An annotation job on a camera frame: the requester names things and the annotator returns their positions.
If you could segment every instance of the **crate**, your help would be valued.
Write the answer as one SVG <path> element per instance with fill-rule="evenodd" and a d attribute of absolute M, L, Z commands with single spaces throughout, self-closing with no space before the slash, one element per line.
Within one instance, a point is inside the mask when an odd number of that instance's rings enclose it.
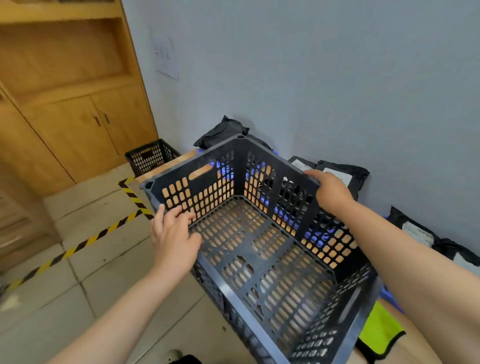
<path fill-rule="evenodd" d="M 141 176 L 177 157 L 180 157 L 180 154 L 163 139 L 155 140 L 125 153 L 125 158 L 130 163 L 135 177 Z"/>
<path fill-rule="evenodd" d="M 140 186 L 203 236 L 192 269 L 259 363 L 345 363 L 381 281 L 319 185 L 243 135 Z"/>

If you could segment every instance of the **black and yellow striped tape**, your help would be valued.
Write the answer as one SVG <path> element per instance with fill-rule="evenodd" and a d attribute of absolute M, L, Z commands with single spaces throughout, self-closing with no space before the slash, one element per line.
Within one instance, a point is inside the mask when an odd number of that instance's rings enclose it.
<path fill-rule="evenodd" d="M 75 254 L 76 252 L 82 250 L 83 248 L 85 248 L 86 246 L 89 246 L 90 244 L 96 242 L 98 239 L 100 238 L 103 238 L 105 235 L 107 235 L 108 233 L 114 231 L 115 229 L 118 229 L 120 226 L 123 226 L 125 225 L 125 223 L 127 221 L 130 221 L 130 220 L 133 220 L 134 218 L 140 216 L 141 214 L 143 214 L 143 212 L 141 210 L 137 210 L 135 213 L 133 214 L 130 214 L 129 216 L 123 218 L 122 220 L 120 220 L 119 222 L 116 222 L 115 224 L 109 226 L 108 228 L 106 229 L 103 229 L 101 232 L 99 232 L 97 235 L 94 235 L 92 236 L 91 238 L 81 242 L 80 244 L 78 244 L 77 246 L 73 247 L 72 249 L 62 253 L 62 254 L 59 254 L 57 255 L 55 258 L 53 258 L 52 260 L 46 262 L 45 264 L 35 268 L 34 270 L 30 271 L 30 273 L 28 273 L 25 277 L 23 277 L 22 279 L 17 279 L 15 281 L 13 281 L 12 283 L 10 284 L 7 284 L 6 286 L 2 287 L 2 290 L 0 291 L 0 295 L 4 292 L 9 292 L 9 291 L 13 291 L 15 288 L 17 288 L 18 286 L 24 284 L 25 282 L 27 282 L 28 280 L 30 280 L 31 278 L 33 277 L 36 277 L 40 274 L 42 274 L 43 272 L 45 272 L 48 268 L 54 266 L 55 264 L 61 262 L 62 260 L 64 259 L 67 259 L 69 256 Z"/>
<path fill-rule="evenodd" d="M 135 179 L 135 177 L 129 177 L 125 180 L 122 180 L 119 182 L 120 188 L 127 194 L 128 197 L 137 205 L 137 207 L 140 209 L 140 211 L 145 215 L 145 217 L 149 220 L 153 219 L 154 216 L 150 212 L 150 210 L 147 208 L 147 206 L 144 205 L 142 200 L 138 198 L 138 196 L 133 192 L 133 190 L 127 186 L 127 182 L 131 182 Z"/>

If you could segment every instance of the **white wall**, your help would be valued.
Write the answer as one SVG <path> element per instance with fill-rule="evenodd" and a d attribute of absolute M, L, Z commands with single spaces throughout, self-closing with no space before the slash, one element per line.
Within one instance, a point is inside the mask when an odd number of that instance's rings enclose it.
<path fill-rule="evenodd" d="M 159 134 L 222 116 L 289 158 L 358 164 L 360 201 L 480 254 L 480 3 L 123 0 Z M 171 36 L 180 81 L 154 70 Z"/>

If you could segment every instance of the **hand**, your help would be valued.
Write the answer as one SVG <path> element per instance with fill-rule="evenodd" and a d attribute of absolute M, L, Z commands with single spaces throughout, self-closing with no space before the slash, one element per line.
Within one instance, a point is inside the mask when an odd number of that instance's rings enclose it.
<path fill-rule="evenodd" d="M 321 170 L 306 170 L 306 176 L 312 176 L 320 182 L 316 198 L 318 205 L 325 211 L 341 218 L 342 211 L 355 202 L 350 190 L 333 173 L 324 173 Z"/>
<path fill-rule="evenodd" d="M 155 245 L 155 263 L 152 273 L 175 279 L 177 284 L 190 271 L 197 259 L 202 236 L 194 232 L 188 236 L 189 220 L 194 212 L 184 212 L 177 206 L 165 213 L 165 205 L 160 205 L 152 221 L 152 241 Z"/>

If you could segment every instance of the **black plastic crate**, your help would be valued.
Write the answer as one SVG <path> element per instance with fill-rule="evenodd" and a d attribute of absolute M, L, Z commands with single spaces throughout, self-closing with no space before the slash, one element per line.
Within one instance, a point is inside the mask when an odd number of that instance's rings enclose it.
<path fill-rule="evenodd" d="M 135 177 L 138 177 L 180 157 L 180 153 L 163 139 L 158 139 L 125 153 L 125 157 L 130 163 Z"/>
<path fill-rule="evenodd" d="M 234 136 L 141 184 L 196 213 L 192 274 L 259 363 L 345 363 L 381 281 L 318 184 Z"/>

